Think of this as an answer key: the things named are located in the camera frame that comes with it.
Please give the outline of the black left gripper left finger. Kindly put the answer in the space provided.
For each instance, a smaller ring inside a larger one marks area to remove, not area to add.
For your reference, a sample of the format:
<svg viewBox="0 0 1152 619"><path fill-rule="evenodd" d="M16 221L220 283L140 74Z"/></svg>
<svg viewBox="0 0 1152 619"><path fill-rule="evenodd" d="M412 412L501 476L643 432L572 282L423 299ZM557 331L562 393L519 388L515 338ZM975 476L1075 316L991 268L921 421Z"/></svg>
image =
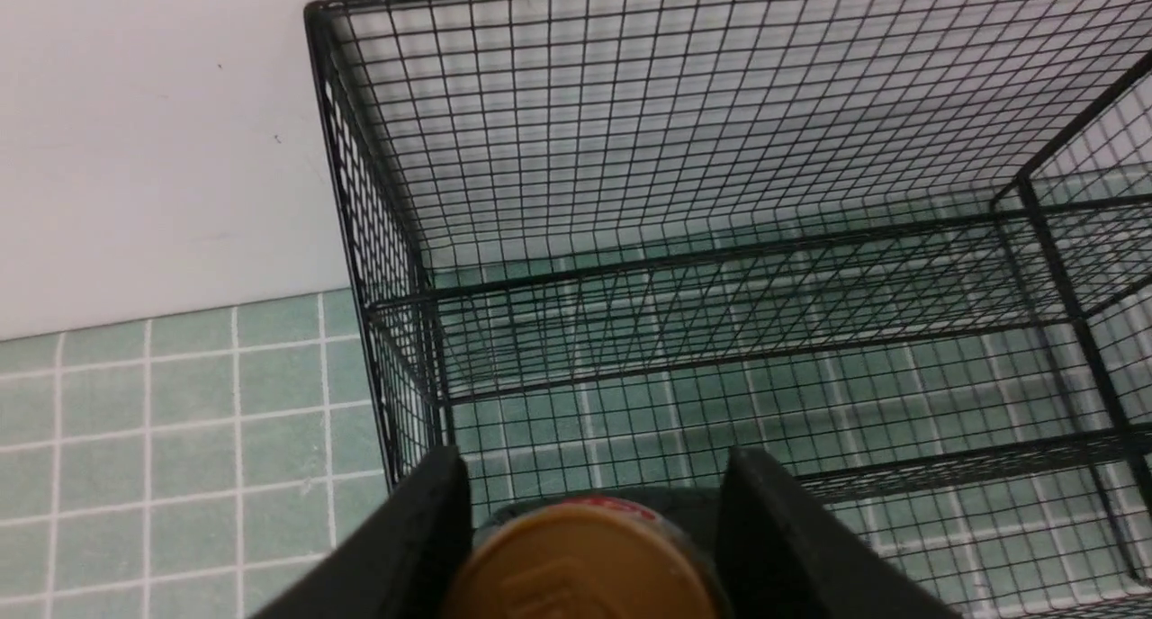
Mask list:
<svg viewBox="0 0 1152 619"><path fill-rule="evenodd" d="M473 548L455 446L429 451L385 503L256 618L435 618Z"/></svg>

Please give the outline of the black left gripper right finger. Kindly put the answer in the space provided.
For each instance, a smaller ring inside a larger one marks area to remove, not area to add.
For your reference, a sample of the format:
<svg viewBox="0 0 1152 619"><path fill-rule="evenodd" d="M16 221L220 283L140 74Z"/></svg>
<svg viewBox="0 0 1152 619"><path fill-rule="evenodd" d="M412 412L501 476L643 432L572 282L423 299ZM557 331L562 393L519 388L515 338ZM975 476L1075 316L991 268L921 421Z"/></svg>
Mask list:
<svg viewBox="0 0 1152 619"><path fill-rule="evenodd" d="M736 618L958 618L761 448L729 454L715 568Z"/></svg>

